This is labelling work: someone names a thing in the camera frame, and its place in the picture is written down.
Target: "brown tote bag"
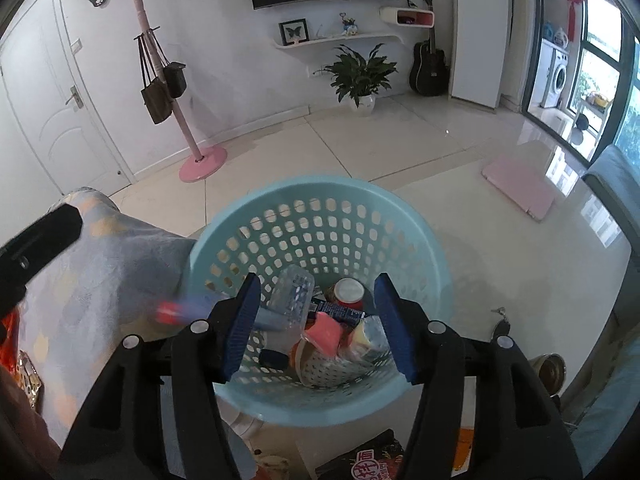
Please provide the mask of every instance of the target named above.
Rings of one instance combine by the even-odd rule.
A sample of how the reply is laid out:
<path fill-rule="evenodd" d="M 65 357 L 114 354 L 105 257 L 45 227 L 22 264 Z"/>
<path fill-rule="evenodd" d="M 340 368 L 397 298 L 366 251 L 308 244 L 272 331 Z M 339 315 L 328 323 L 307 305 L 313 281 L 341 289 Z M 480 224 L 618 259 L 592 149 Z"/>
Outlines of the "brown tote bag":
<path fill-rule="evenodd" d="M 171 98 L 166 85 L 160 81 L 160 78 L 156 74 L 149 52 L 146 49 L 146 43 L 144 43 L 142 35 L 138 36 L 138 51 L 140 52 L 140 70 L 142 71 L 142 83 L 144 88 L 141 90 L 142 98 L 145 101 L 146 109 L 149 111 L 149 115 L 154 124 L 160 124 L 166 120 L 172 112 Z M 154 73 L 154 79 L 151 79 L 149 74 L 148 63 L 151 65 L 151 70 Z"/>

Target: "cushion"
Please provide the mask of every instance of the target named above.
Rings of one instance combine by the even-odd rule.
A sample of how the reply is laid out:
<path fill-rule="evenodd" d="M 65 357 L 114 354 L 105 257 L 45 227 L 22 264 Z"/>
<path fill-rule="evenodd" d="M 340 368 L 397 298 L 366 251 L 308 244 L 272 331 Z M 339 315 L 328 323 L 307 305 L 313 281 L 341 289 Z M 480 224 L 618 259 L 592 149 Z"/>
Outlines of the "cushion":
<path fill-rule="evenodd" d="M 606 386 L 571 435 L 585 476 L 613 446 L 640 402 L 640 326 L 612 346 L 617 348 Z"/>
<path fill-rule="evenodd" d="M 640 174 L 615 145 L 607 146 L 582 178 L 640 254 Z"/>

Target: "washing machine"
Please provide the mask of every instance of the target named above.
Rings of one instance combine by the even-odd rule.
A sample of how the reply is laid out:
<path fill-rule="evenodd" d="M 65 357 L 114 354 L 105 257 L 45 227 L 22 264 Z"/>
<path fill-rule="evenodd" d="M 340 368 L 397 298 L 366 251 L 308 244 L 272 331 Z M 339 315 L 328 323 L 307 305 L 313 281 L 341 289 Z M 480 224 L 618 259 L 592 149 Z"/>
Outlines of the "washing machine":
<path fill-rule="evenodd" d="M 566 85 L 567 52 L 559 47 L 554 48 L 549 67 L 549 77 L 546 82 L 544 97 L 540 102 L 543 108 L 555 108 L 560 101 L 560 94 Z"/>
<path fill-rule="evenodd" d="M 556 52 L 556 46 L 547 40 L 542 40 L 540 44 L 540 58 L 538 58 L 538 70 L 536 72 L 536 81 L 533 86 L 530 104 L 532 106 L 540 106 L 545 97 L 546 86 L 549 81 L 549 67 L 551 67 L 551 59 Z"/>

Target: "white door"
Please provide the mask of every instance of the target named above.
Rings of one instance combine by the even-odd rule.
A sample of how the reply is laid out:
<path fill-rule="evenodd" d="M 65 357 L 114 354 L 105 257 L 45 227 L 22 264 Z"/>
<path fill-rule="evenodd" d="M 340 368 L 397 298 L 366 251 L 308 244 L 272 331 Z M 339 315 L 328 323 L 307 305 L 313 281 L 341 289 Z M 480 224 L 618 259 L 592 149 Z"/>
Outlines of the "white door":
<path fill-rule="evenodd" d="M 450 93 L 495 108 L 500 98 L 510 0 L 456 0 L 456 10 Z"/>
<path fill-rule="evenodd" d="M 60 192 L 90 186 L 112 194 L 129 179 L 76 89 L 61 19 L 55 0 L 36 0 L 2 44 L 2 82 L 27 142 Z"/>

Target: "light blue plastic basket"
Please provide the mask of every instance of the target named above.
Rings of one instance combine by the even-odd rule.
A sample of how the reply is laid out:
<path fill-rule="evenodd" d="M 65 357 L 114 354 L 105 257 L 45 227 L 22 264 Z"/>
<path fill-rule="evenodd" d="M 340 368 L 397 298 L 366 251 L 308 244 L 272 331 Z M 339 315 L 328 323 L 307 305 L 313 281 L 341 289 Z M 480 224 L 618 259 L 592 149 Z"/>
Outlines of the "light blue plastic basket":
<path fill-rule="evenodd" d="M 404 201 L 368 182 L 306 176 L 254 192 L 215 216 L 191 251 L 181 294 L 234 295 L 248 272 L 268 301 L 280 271 L 297 264 L 323 288 L 343 276 L 369 290 L 388 272 L 402 298 L 431 319 L 449 321 L 451 280 L 433 232 Z M 216 394 L 241 412 L 283 426 L 330 426 L 369 415 L 407 391 L 391 357 L 336 388 L 307 388 L 285 373 L 260 368 L 259 332 L 241 368 Z"/>

